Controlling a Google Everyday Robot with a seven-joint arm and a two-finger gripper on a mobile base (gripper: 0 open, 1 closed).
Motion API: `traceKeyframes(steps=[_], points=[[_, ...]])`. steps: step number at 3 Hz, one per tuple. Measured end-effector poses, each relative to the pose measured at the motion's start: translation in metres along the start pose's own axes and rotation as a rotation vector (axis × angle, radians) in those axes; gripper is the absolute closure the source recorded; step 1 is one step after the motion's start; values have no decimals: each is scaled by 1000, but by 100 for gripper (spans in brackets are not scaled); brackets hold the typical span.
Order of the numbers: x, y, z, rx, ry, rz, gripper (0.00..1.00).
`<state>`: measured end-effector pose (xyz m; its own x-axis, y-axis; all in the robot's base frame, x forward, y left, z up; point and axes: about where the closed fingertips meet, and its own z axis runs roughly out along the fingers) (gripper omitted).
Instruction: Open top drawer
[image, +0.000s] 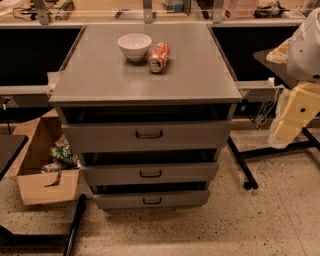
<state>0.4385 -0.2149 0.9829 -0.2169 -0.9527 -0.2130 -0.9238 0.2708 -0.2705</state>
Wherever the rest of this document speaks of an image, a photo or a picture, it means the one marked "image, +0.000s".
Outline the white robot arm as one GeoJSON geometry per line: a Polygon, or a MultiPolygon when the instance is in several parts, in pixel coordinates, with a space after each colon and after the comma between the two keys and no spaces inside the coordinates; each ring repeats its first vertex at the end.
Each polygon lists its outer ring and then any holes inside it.
{"type": "Polygon", "coordinates": [[[270,129],[268,144],[287,147],[320,112],[320,8],[312,10],[290,39],[270,53],[287,47],[286,70],[298,81],[284,89],[278,98],[276,117],[270,129]]]}

